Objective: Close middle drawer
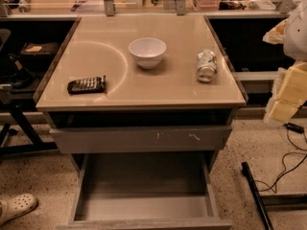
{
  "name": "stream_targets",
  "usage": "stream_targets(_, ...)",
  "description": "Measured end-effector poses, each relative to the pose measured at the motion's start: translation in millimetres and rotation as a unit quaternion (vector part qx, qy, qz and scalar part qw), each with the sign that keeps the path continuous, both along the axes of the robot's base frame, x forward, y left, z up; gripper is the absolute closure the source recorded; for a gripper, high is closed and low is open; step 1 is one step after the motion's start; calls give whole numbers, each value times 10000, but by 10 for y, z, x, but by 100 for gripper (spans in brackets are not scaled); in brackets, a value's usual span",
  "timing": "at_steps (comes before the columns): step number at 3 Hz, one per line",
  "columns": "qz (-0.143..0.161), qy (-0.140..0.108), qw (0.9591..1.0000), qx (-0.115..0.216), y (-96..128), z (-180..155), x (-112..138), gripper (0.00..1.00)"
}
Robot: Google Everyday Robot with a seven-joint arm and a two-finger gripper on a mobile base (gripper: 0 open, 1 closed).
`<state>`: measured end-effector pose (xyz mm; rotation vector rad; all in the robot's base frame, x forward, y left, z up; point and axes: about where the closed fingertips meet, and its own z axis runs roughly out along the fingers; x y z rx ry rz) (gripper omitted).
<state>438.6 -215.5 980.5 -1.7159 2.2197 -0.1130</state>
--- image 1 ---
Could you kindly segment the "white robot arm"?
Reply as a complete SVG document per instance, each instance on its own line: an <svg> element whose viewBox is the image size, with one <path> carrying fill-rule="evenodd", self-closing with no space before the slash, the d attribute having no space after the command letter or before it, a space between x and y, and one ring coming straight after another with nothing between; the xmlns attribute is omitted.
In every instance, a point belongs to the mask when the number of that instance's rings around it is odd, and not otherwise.
<svg viewBox="0 0 307 230"><path fill-rule="evenodd" d="M277 70L265 109L264 122L277 126L288 123L307 101L307 0L266 32L263 40L282 44L284 54L295 61L288 70Z"/></svg>

